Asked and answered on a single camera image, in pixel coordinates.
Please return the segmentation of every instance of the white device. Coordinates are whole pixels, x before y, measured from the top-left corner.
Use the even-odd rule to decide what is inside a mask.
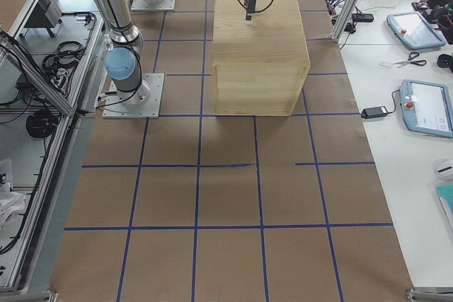
[[[453,180],[453,159],[440,159],[434,163],[434,171],[441,180]]]

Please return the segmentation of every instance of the wooden crate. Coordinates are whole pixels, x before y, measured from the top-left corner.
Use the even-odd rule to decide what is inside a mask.
[[[263,8],[269,1],[258,1]],[[310,61],[299,4],[274,1],[245,20],[237,1],[214,10],[212,75],[218,115],[292,114]]]

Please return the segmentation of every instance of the floor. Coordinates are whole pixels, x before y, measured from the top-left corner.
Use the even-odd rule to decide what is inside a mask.
[[[323,0],[291,117],[217,117],[214,0],[134,14],[158,120],[98,113],[50,288],[59,301],[406,301],[411,287]]]

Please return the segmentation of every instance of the table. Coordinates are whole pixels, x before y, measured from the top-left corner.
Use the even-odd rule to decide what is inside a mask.
[[[341,50],[360,110],[380,105],[391,110],[391,92],[403,79],[442,83],[453,95],[452,73],[435,63],[439,54],[453,53],[451,45],[421,51],[428,61],[424,67],[379,66],[381,60],[407,58],[408,49],[387,27],[385,18],[390,13],[412,11],[412,1],[360,0],[357,4],[362,11],[394,7],[364,11],[374,14],[374,22],[358,23],[357,32]],[[342,35],[340,46],[347,36]],[[364,126],[413,285],[453,286],[453,232],[435,194],[435,187],[444,182],[432,169],[436,160],[453,157],[452,140],[408,131],[399,108],[384,119],[364,121]]]

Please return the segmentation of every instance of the blue joint cap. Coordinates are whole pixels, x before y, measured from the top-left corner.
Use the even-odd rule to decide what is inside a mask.
[[[125,47],[116,47],[107,53],[104,65],[110,77],[116,81],[124,81],[134,73],[137,67],[137,59]]]

